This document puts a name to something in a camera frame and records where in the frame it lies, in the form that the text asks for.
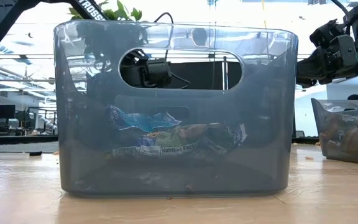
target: computer monitor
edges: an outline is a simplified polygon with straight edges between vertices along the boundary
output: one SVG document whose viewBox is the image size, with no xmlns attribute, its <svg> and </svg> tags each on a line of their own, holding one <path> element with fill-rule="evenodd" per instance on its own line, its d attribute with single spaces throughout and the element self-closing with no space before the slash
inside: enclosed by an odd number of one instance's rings
<svg viewBox="0 0 358 224">
<path fill-rule="evenodd" d="M 16 115 L 15 105 L 0 105 L 0 119 L 12 119 Z"/>
</svg>

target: black cable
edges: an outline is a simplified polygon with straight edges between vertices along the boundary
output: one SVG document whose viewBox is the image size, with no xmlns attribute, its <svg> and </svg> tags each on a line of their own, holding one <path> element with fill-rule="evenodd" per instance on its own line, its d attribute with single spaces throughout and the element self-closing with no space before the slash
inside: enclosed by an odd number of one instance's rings
<svg viewBox="0 0 358 224">
<path fill-rule="evenodd" d="M 173 17 L 169 12 L 164 12 L 163 14 L 158 16 L 158 18 L 156 18 L 156 20 L 154 20 L 154 22 L 158 22 L 163 16 L 169 16 L 169 18 L 171 19 L 171 23 L 173 24 Z M 170 31 L 170 34 L 169 34 L 167 47 L 171 44 L 172 35 L 173 35 L 173 27 L 172 27 L 172 29 Z M 167 57 L 168 57 L 168 50 L 165 51 L 165 59 L 167 59 Z M 181 87 L 181 89 L 185 89 L 185 88 L 187 88 L 189 86 L 190 81 L 185 80 L 184 78 L 181 78 L 181 77 L 175 75 L 173 72 L 171 72 L 171 74 L 172 74 L 173 77 L 175 77 L 175 78 L 177 78 L 177 79 L 179 79 L 179 80 L 181 80 L 181 81 L 186 83 L 186 85 Z"/>
<path fill-rule="evenodd" d="M 339 7 L 340 9 L 342 9 L 342 11 L 345 13 L 346 16 L 346 20 L 349 20 L 349 11 L 346 9 L 346 7 L 344 5 L 342 5 L 342 3 L 340 3 L 338 0 L 331 0 L 337 7 Z"/>
<path fill-rule="evenodd" d="M 173 17 L 169 12 L 164 12 L 163 14 L 158 16 L 158 18 L 156 18 L 154 22 L 158 22 L 163 16 L 169 16 L 169 18 L 171 19 L 171 23 L 173 24 Z M 173 27 L 171 28 L 171 32 L 169 34 L 167 47 L 171 44 L 172 34 L 173 34 Z M 167 57 L 168 57 L 168 50 L 165 51 L 165 59 L 167 59 Z"/>
<path fill-rule="evenodd" d="M 171 23 L 173 24 L 173 18 L 172 18 L 172 15 L 169 12 L 164 12 L 158 18 L 156 18 L 156 20 L 154 20 L 154 22 L 158 22 L 165 15 L 169 16 L 169 18 L 171 19 Z"/>
<path fill-rule="evenodd" d="M 172 74 L 173 77 L 175 77 L 175 78 L 179 79 L 180 81 L 183 81 L 183 82 L 186 83 L 186 85 L 181 87 L 181 89 L 187 88 L 189 86 L 190 82 L 188 80 L 185 80 L 184 78 L 175 75 L 173 72 L 171 72 L 171 74 Z"/>
<path fill-rule="evenodd" d="M 346 9 L 346 7 L 340 3 L 338 0 L 331 0 L 337 7 L 339 7 L 340 9 L 342 9 L 342 11 L 344 12 L 345 16 L 346 16 L 346 24 L 349 24 L 346 26 L 346 30 L 345 30 L 345 34 L 350 35 L 351 31 L 351 22 L 350 22 L 350 15 L 349 15 L 349 11 Z"/>
</svg>

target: green plant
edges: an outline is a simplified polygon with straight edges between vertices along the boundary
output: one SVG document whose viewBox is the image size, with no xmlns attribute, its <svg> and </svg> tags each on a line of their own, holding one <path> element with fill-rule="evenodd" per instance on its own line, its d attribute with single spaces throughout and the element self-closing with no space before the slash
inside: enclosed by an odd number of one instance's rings
<svg viewBox="0 0 358 224">
<path fill-rule="evenodd" d="M 109 0 L 105 0 L 102 3 L 99 3 L 98 6 L 100 9 L 102 9 L 102 6 L 109 3 Z M 120 0 L 117 0 L 117 6 L 118 9 L 116 11 L 113 11 L 112 9 L 106 9 L 106 10 L 102 10 L 103 14 L 112 21 L 120 21 L 120 20 L 125 20 L 125 21 L 139 21 L 142 19 L 142 11 L 141 10 L 137 10 L 136 8 L 132 9 L 132 12 L 129 13 L 127 7 L 125 7 L 122 2 L 120 2 Z M 70 10 L 70 15 L 72 15 L 71 19 L 82 19 L 82 17 L 79 15 L 79 13 L 73 9 L 72 7 L 69 8 Z"/>
</svg>

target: transparent plastic bin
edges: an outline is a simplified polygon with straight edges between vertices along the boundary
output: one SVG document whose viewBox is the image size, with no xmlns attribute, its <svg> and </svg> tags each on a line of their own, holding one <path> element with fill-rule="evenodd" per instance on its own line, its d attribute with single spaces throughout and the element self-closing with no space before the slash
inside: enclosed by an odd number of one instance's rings
<svg viewBox="0 0 358 224">
<path fill-rule="evenodd" d="M 186 40 L 195 28 L 207 31 L 205 46 Z M 234 195 L 287 187 L 296 35 L 117 21 L 71 21 L 54 32 L 60 172 L 67 192 Z M 230 52 L 242 77 L 229 90 L 135 88 L 118 69 L 132 49 Z M 90 52 L 93 57 L 85 55 Z M 85 87 L 74 81 L 76 73 L 81 66 L 103 67 L 95 54 L 111 69 L 87 74 Z M 165 116 L 171 126 L 123 128 L 125 114 Z"/>
<path fill-rule="evenodd" d="M 358 163 L 358 100 L 311 99 L 323 156 Z"/>
</svg>

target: desk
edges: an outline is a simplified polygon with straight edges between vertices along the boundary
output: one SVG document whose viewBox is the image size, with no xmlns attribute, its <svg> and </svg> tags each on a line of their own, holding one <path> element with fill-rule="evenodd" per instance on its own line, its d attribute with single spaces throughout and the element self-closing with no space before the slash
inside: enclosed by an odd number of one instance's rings
<svg viewBox="0 0 358 224">
<path fill-rule="evenodd" d="M 0 223 L 358 222 L 358 164 L 326 160 L 316 146 L 293 146 L 286 190 L 252 198 L 75 198 L 60 188 L 57 160 L 0 153 Z"/>
</svg>

